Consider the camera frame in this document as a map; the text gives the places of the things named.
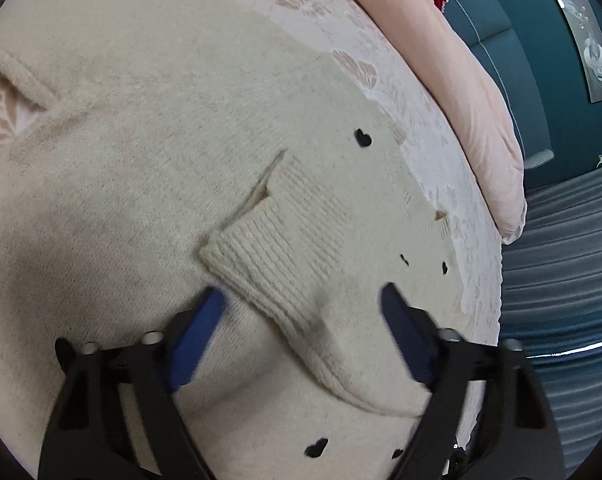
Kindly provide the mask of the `grey-blue curtain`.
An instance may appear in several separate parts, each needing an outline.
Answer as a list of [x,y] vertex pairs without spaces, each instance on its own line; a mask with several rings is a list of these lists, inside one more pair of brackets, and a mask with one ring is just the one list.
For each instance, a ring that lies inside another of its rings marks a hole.
[[522,342],[573,474],[602,438],[602,168],[528,205],[523,234],[502,250],[500,334]]

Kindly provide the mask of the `teal upholstered headboard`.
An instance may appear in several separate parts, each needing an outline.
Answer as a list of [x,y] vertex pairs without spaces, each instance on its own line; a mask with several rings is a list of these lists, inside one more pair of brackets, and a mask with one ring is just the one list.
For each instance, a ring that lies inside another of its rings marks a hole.
[[[602,6],[586,0],[602,38]],[[602,90],[558,0],[448,0],[444,15],[506,101],[526,192],[602,177]]]

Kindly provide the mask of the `pink folded quilt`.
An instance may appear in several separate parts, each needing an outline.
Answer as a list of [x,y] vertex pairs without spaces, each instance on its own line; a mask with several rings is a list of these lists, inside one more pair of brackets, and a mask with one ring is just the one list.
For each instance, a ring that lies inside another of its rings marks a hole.
[[528,205],[523,156],[502,92],[433,0],[355,0],[442,108],[502,242],[517,240]]

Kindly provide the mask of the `framed floral wall picture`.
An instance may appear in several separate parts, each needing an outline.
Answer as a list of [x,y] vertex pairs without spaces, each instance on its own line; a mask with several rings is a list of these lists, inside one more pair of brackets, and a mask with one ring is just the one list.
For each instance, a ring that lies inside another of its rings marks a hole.
[[602,30],[589,0],[556,0],[583,67],[589,101],[602,101]]

